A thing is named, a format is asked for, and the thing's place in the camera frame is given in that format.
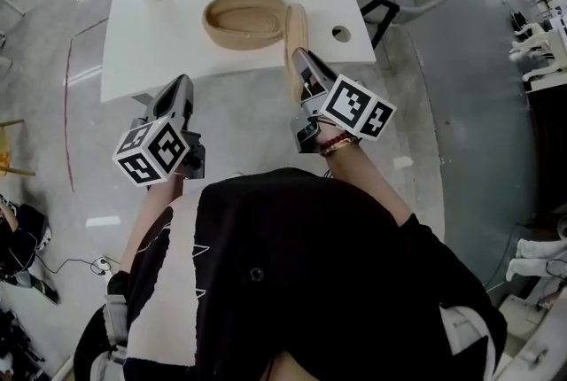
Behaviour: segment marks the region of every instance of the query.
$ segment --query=strap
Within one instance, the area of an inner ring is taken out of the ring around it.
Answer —
[[[126,345],[128,343],[128,327],[126,324],[126,313],[128,307],[124,296],[109,294],[106,296],[106,304],[103,308],[105,318],[106,336],[112,345]]]
[[[253,51],[284,40],[284,63],[292,97],[301,101],[301,79],[291,56],[309,50],[307,15],[300,4],[284,0],[213,0],[203,11],[203,27],[217,45],[233,51]]]

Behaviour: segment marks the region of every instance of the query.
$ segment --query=red beaded bracelet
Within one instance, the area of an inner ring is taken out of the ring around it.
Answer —
[[[330,148],[333,144],[336,144],[336,143],[340,142],[341,140],[345,140],[345,139],[347,139],[351,136],[352,135],[349,134],[348,132],[343,132],[340,136],[336,136],[336,137],[331,138],[330,140],[327,140],[326,142],[322,143],[319,146],[319,150],[325,151],[327,148]]]
[[[321,154],[324,158],[329,156],[332,152],[342,148],[343,146],[347,146],[348,144],[357,144],[358,138],[356,138],[353,134],[349,134],[348,132],[341,134],[340,136],[336,136],[335,138],[331,138],[331,140],[325,142],[321,145],[319,154]]]

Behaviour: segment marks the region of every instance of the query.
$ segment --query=white table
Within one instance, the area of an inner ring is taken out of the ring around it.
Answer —
[[[541,91],[542,89],[560,87],[562,85],[567,85],[567,73],[547,74],[538,80],[530,81],[529,89],[526,90],[526,93],[533,93],[535,91]]]
[[[554,30],[561,34],[561,39],[563,39],[563,44],[567,50],[567,16],[554,17],[549,20],[549,23]]]
[[[211,0],[113,0],[106,30],[101,100],[165,85],[179,74],[191,79],[284,66],[284,43],[257,51],[215,45],[201,24]],[[327,62],[374,63],[376,57],[356,0],[285,0],[307,12],[310,50]],[[332,36],[346,27],[351,40]]]
[[[541,321],[520,352],[508,363],[498,381],[551,381],[567,362],[567,290]]]

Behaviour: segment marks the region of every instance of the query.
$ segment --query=yellow object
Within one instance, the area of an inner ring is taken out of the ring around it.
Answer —
[[[0,176],[6,176],[8,173],[15,173],[17,175],[35,176],[34,172],[28,170],[19,170],[17,168],[10,168],[10,141],[6,133],[6,126],[13,124],[20,124],[23,120],[14,120],[0,122]]]
[[[233,51],[253,51],[284,42],[284,63],[296,102],[301,102],[302,80],[291,56],[309,50],[307,15],[301,4],[284,0],[213,0],[203,11],[203,28],[214,43]]]

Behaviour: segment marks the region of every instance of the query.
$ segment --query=black shirt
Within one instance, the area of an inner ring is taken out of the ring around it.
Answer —
[[[127,380],[256,381],[283,350],[320,380],[482,379],[486,341],[452,356],[439,306],[480,314],[500,358],[503,317],[414,215],[398,228],[362,190],[290,168],[188,199],[150,228],[131,275],[112,280],[128,301]],[[80,344],[79,381],[86,353]]]

